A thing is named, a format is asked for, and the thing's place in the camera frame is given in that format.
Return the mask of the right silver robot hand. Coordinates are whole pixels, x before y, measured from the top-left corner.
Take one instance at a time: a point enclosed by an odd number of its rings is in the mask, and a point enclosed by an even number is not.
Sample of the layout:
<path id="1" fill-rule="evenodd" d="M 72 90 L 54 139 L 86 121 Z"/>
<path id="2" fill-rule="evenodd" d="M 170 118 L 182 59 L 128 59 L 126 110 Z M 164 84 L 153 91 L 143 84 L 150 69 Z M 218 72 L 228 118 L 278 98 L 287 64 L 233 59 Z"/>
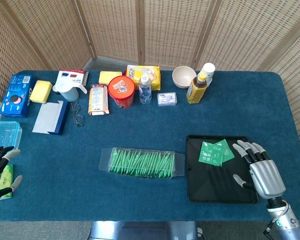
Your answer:
<path id="1" fill-rule="evenodd" d="M 242 188 L 255 190 L 263 199 L 281 197 L 286 187 L 275 162 L 269 158 L 266 150 L 259 144 L 238 140 L 232 147 L 248 163 L 253 185 L 244 181 L 239 175 L 233 178 Z"/>

